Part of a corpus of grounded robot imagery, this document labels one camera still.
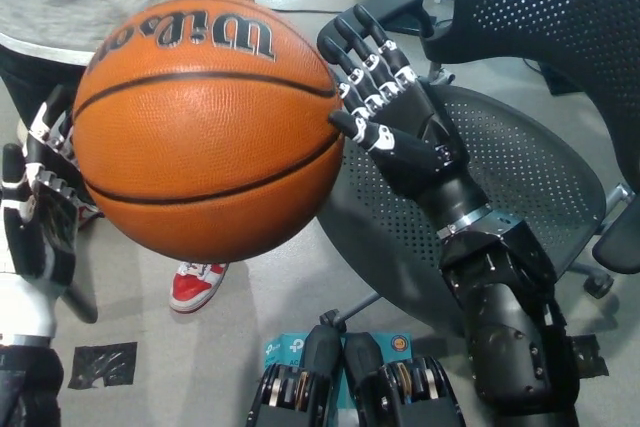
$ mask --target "mesh chair seat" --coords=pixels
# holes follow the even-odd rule
[[[524,218],[562,275],[605,215],[602,185],[564,141],[517,110],[454,86],[434,87],[494,208]],[[422,211],[398,198],[370,157],[347,142],[318,216],[340,254],[375,291],[418,320],[460,332],[440,273],[440,241]]]

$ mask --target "cable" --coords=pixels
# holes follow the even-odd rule
[[[522,59],[522,61],[524,62],[524,65],[526,65],[527,67],[529,67],[531,70],[533,70],[536,74],[538,75],[543,75],[542,71],[540,69],[536,69],[533,65],[531,65],[529,62],[527,62],[527,59]]]
[[[280,12],[281,14],[341,14],[342,10],[315,10],[315,9],[271,9],[274,12]]]

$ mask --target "black tape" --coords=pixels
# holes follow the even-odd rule
[[[76,347],[69,388],[86,390],[102,379],[105,387],[133,385],[138,343]]]
[[[573,353],[578,363],[581,379],[609,376],[609,369],[604,359],[600,357],[600,344],[595,335],[578,335],[572,337]]]

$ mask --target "blue box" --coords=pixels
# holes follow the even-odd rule
[[[267,342],[264,345],[265,369],[271,364],[299,365],[304,341],[309,333],[287,333]],[[394,362],[411,358],[411,336],[405,333],[372,333],[371,334],[382,351],[382,358],[386,362]],[[349,394],[347,377],[342,372],[337,393],[334,394],[337,412],[329,416],[329,427],[358,427],[358,414]]]

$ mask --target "chair caster wheel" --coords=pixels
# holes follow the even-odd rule
[[[344,334],[347,331],[347,324],[345,324],[344,322],[340,322],[337,325],[335,324],[335,319],[336,317],[338,317],[338,314],[339,312],[337,309],[325,312],[320,316],[320,325],[328,325],[329,327],[338,329],[338,332],[340,332],[341,334]]]
[[[610,275],[602,277],[589,276],[587,280],[584,281],[585,292],[594,299],[601,299],[602,297],[607,295],[612,286],[613,277],[611,277]]]

